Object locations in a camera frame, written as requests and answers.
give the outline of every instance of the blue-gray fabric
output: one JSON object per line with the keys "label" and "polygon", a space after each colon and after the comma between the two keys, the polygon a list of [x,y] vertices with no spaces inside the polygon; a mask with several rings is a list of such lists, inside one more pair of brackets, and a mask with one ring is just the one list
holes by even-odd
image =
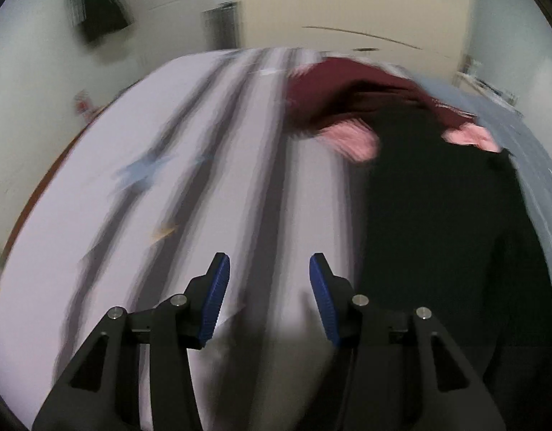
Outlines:
{"label": "blue-gray fabric", "polygon": [[413,79],[433,97],[477,115],[497,144],[512,153],[511,161],[549,268],[552,284],[552,159],[517,113],[484,96],[466,93],[443,81],[420,74]]}

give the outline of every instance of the silver screw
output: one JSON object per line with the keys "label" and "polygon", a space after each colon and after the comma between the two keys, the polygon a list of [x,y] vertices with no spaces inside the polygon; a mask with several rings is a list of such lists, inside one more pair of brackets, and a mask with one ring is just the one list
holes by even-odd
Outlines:
{"label": "silver screw", "polygon": [[365,306],[370,302],[370,299],[365,295],[354,295],[352,303],[356,306]]}
{"label": "silver screw", "polygon": [[106,314],[110,319],[118,319],[124,314],[124,310],[119,306],[114,306],[113,308],[110,308]]}
{"label": "silver screw", "polygon": [[183,306],[188,303],[188,298],[186,298],[184,295],[174,295],[170,299],[170,303],[172,303],[174,306]]}
{"label": "silver screw", "polygon": [[425,306],[416,309],[416,314],[422,319],[429,319],[432,317],[432,311],[430,308],[426,308]]}

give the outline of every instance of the black garment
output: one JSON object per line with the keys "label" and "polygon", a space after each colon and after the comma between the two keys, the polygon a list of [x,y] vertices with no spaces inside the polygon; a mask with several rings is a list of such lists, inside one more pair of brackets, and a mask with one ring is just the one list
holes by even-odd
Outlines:
{"label": "black garment", "polygon": [[69,4],[73,25],[88,44],[96,44],[131,23],[118,0],[69,0]]}
{"label": "black garment", "polygon": [[448,144],[426,110],[393,106],[364,120],[380,151],[358,292],[389,309],[429,307],[508,429],[541,429],[537,408],[521,410],[551,351],[552,288],[509,152]]}

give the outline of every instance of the blue gripper pad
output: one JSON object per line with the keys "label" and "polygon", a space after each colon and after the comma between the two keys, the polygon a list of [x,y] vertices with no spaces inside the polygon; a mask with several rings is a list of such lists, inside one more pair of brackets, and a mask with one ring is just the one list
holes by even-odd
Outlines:
{"label": "blue gripper pad", "polygon": [[205,275],[193,278],[185,295],[190,300],[192,319],[198,325],[198,341],[202,347],[212,338],[220,307],[230,279],[230,258],[216,253]]}
{"label": "blue gripper pad", "polygon": [[320,312],[320,319],[329,341],[336,347],[340,346],[340,327],[338,315],[328,286],[330,267],[322,253],[315,253],[310,257],[310,283],[314,292],[315,301]]}

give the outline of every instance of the beige cabinet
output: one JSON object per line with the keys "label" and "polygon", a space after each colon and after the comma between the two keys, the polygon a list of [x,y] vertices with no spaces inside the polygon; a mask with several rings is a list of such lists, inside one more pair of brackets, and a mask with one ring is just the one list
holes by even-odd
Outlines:
{"label": "beige cabinet", "polygon": [[305,46],[451,79],[472,0],[240,0],[246,46]]}

